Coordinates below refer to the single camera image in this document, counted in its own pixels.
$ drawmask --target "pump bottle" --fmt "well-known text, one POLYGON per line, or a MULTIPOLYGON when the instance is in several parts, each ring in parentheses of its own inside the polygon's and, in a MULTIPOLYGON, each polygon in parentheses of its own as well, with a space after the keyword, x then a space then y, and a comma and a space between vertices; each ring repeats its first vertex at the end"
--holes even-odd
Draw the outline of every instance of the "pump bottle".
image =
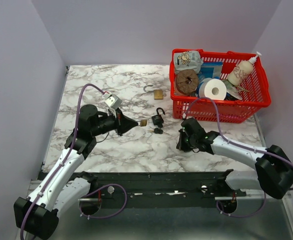
POLYGON ((234 86, 239 86, 243 80, 245 80, 253 71, 253 65, 257 61, 257 58, 262 54, 258 51, 256 56, 251 57, 248 61, 241 61, 227 76, 227 80, 234 86))

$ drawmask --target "toilet paper roll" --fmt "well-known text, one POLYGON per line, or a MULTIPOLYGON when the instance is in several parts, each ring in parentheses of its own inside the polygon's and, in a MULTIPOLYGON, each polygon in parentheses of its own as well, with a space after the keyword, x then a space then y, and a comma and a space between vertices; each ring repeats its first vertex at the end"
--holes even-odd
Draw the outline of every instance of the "toilet paper roll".
POLYGON ((207 97, 213 100, 224 100, 227 95, 227 87, 220 79, 211 79, 204 82, 198 90, 200 98, 207 97))

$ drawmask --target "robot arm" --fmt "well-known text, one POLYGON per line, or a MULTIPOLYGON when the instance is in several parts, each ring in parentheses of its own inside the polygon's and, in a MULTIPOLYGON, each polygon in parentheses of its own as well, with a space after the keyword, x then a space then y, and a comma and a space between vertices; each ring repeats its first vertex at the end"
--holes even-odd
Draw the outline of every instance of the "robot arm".
POLYGON ((276 145, 272 145, 270 148, 253 147, 233 140, 233 144, 230 144, 216 131, 205 132, 193 117, 184 120, 181 126, 182 129, 179 130, 180 136, 176 146, 177 149, 185 152, 198 149, 199 152, 225 156, 246 164, 256 171, 249 173, 231 172, 225 181, 232 189, 251 189, 250 187, 258 189, 258 181, 260 189, 265 193, 275 199, 282 199, 292 187, 293 167, 274 156, 261 153, 269 152, 283 157, 290 162, 280 147, 276 145), (254 149, 254 151, 246 150, 245 147, 254 149))
POLYGON ((40 196, 27 218, 24 230, 41 239, 48 239, 58 225, 59 216, 90 190, 91 184, 83 178, 77 178, 71 186, 66 187, 66 184, 96 146, 96 136, 112 130, 122 136, 138 126, 135 120, 122 113, 119 108, 122 101, 116 95, 105 93, 103 97, 106 98, 109 115, 98 111, 94 105, 84 105, 79 112, 76 140, 66 161, 63 163, 74 140, 74 130, 67 138, 58 161, 41 184, 26 199, 19 197, 15 201, 13 207, 17 227, 21 228, 28 209, 40 196), (44 185, 47 185, 45 191, 41 192, 44 185))

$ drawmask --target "gray wall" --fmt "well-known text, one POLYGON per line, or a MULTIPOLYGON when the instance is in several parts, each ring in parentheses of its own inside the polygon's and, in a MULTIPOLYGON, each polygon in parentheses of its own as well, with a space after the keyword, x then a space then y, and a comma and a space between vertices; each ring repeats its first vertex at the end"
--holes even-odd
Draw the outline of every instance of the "gray wall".
POLYGON ((259 112, 266 143, 281 146, 293 162, 293 0, 282 0, 255 49, 272 98, 259 112))
POLYGON ((30 0, 0 0, 0 240, 44 158, 65 65, 30 0))
POLYGON ((175 48, 251 52, 280 0, 32 0, 62 59, 168 64, 175 48))

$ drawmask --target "white marble surface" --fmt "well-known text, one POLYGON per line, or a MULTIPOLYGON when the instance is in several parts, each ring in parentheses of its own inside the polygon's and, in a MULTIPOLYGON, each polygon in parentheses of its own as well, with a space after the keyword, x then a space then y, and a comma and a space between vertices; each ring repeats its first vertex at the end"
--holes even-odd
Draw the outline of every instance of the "white marble surface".
MULTIPOLYGON (((77 172, 200 172, 249 170, 242 163, 227 157, 205 152, 182 152, 176 149, 181 120, 172 118, 173 102, 170 98, 168 65, 85 65, 71 66, 57 115, 49 150, 43 167, 48 172, 64 148, 65 141, 75 124, 76 106, 81 88, 92 83, 104 91, 118 95, 123 113, 135 120, 148 119, 146 127, 135 127, 122 137, 113 131, 106 141, 98 143, 77 172), (145 93, 143 87, 153 84, 166 96, 154 100, 153 93, 145 93), (169 135, 149 133, 153 127, 151 116, 156 108, 165 110, 163 130, 169 135)), ((93 104, 106 111, 101 94, 88 87, 82 105, 93 104)), ((216 122, 201 122, 206 131, 217 131, 216 122)), ((234 140, 261 146, 259 133, 253 118, 241 124, 221 124, 223 133, 234 140)), ((98 136, 100 141, 105 136, 98 136)))

